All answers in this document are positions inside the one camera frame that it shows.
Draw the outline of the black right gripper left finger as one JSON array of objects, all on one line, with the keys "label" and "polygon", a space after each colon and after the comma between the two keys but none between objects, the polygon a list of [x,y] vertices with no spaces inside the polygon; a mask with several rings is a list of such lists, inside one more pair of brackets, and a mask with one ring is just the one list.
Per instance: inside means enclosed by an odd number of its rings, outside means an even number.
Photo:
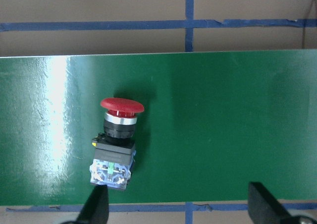
[{"label": "black right gripper left finger", "polygon": [[109,217],[108,187],[97,185],[79,213],[75,224],[106,224]]}]

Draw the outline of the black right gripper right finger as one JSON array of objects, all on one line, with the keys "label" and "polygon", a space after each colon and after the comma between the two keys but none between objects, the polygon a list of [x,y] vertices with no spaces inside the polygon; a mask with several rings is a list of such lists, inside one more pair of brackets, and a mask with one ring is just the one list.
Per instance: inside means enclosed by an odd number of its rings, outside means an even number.
[{"label": "black right gripper right finger", "polygon": [[254,224],[294,223],[294,218],[260,182],[248,185],[248,214]]}]

